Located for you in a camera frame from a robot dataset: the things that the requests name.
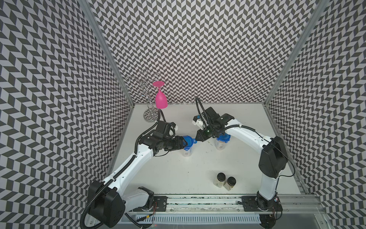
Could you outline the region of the blue lid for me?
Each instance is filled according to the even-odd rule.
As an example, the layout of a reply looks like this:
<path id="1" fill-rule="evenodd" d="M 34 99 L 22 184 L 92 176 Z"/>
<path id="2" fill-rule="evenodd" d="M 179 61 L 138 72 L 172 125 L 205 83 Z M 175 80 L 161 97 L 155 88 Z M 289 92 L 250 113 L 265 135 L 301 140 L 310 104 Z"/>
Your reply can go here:
<path id="1" fill-rule="evenodd" d="M 188 135 L 183 136 L 183 138 L 186 142 L 186 144 L 184 146 L 185 151 L 189 151 L 193 147 L 193 145 L 197 143 L 196 139 L 194 139 Z"/>
<path id="2" fill-rule="evenodd" d="M 216 138 L 217 141 L 228 143 L 230 141 L 231 136 L 229 134 L 223 134 Z"/>

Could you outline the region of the clear container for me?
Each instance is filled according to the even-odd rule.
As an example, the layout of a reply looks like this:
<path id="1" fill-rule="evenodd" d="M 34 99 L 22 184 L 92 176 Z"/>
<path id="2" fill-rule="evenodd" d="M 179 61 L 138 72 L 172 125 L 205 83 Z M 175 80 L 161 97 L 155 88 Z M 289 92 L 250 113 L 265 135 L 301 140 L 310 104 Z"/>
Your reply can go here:
<path id="1" fill-rule="evenodd" d="M 193 153 L 192 148 L 185 148 L 185 149 L 182 150 L 182 155 L 184 157 L 189 157 L 189 156 L 192 155 L 192 153 Z"/>
<path id="2" fill-rule="evenodd" d="M 215 145 L 216 149 L 220 151 L 220 150 L 225 149 L 226 146 L 228 145 L 228 143 L 222 142 L 222 141 L 215 141 L 214 145 Z"/>

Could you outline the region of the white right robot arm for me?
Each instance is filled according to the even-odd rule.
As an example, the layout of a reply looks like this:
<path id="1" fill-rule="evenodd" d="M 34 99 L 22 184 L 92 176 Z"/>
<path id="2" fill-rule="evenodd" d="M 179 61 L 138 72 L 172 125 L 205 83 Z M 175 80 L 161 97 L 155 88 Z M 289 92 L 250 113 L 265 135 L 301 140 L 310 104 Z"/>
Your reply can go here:
<path id="1" fill-rule="evenodd" d="M 277 202 L 277 187 L 280 176 L 288 164 L 286 147 L 282 138 L 269 137 L 254 128 L 243 125 L 230 114 L 219 115 L 212 107 L 193 117 L 198 126 L 195 139 L 205 142 L 228 134 L 242 141 L 259 154 L 258 167 L 262 173 L 255 201 L 259 210 L 267 211 Z"/>

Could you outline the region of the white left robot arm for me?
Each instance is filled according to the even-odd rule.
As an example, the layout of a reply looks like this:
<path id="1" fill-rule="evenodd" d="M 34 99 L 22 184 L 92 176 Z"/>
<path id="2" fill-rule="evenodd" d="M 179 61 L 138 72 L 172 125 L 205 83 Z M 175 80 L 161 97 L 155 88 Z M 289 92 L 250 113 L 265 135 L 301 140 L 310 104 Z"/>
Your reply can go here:
<path id="1" fill-rule="evenodd" d="M 187 146 L 184 137 L 175 134 L 177 129 L 174 122 L 158 121 L 137 138 L 134 152 L 112 174 L 90 184 L 80 228 L 88 228 L 87 215 L 99 221 L 93 228 L 103 225 L 112 228 L 127 212 L 137 208 L 149 210 L 153 206 L 153 191 L 139 187 L 126 195 L 125 190 L 137 172 L 160 150 L 170 152 Z"/>

